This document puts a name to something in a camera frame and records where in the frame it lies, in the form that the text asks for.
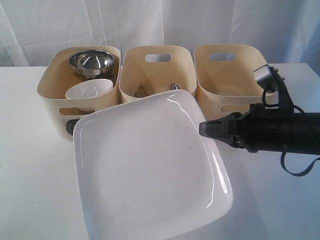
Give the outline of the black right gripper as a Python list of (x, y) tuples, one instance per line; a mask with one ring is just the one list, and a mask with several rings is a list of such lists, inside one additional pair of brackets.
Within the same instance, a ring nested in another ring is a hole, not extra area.
[(246, 113), (233, 112), (219, 119), (201, 122), (199, 134), (250, 153), (294, 153), (294, 114), (293, 106), (265, 108), (257, 103)]

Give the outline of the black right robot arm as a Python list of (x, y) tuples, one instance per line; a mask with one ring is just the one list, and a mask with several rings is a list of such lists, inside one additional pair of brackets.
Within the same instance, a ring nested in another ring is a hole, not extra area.
[(252, 104), (244, 114), (233, 112), (220, 119), (201, 122), (199, 134), (250, 153), (320, 153), (319, 113), (264, 108), (260, 103)]

